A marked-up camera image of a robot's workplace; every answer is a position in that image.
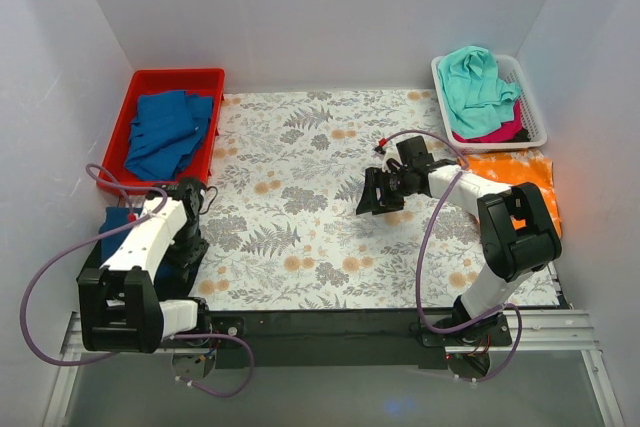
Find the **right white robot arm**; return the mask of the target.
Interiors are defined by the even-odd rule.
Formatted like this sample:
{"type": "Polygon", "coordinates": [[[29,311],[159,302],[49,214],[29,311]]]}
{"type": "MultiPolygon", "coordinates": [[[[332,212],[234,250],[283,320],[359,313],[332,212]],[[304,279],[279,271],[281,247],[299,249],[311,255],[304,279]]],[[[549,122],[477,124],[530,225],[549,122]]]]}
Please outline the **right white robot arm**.
{"type": "Polygon", "coordinates": [[[437,160],[423,137],[398,143],[393,152],[376,147],[379,167],[368,167],[356,208],[359,215],[399,212],[411,195],[452,204],[479,224],[484,265],[471,286],[454,302],[449,317],[437,324],[418,313],[423,329],[475,344],[489,331],[515,290],[532,274],[557,259],[561,241],[540,189],[533,183],[509,185],[470,172],[465,159],[437,160]]]}

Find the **dark blue t shirt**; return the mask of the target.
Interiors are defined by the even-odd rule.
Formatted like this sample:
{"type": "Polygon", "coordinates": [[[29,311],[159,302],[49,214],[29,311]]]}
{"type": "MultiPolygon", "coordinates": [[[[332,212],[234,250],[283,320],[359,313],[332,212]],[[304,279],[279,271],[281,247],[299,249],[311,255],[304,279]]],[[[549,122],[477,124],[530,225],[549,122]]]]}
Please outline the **dark blue t shirt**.
{"type": "Polygon", "coordinates": [[[186,209],[177,201],[168,202],[160,213],[151,209],[136,209],[138,219],[129,222],[124,208],[109,207],[106,220],[99,230],[101,240],[121,244],[100,267],[110,272],[129,272],[136,268],[149,274],[154,281],[164,257],[169,258],[169,246],[186,225],[198,225],[190,219],[186,209]]]}

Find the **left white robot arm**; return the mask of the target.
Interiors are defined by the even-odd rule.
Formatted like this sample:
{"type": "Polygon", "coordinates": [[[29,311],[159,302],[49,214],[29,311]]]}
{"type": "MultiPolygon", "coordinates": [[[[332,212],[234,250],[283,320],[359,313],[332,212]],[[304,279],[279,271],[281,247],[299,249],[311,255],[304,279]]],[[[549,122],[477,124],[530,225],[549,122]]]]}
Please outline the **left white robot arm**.
{"type": "Polygon", "coordinates": [[[197,178],[156,184],[145,196],[143,223],[114,252],[77,278],[84,347],[152,353],[179,334],[193,347],[213,333],[204,300],[191,296],[209,244],[200,213],[206,187],[197,178]]]}

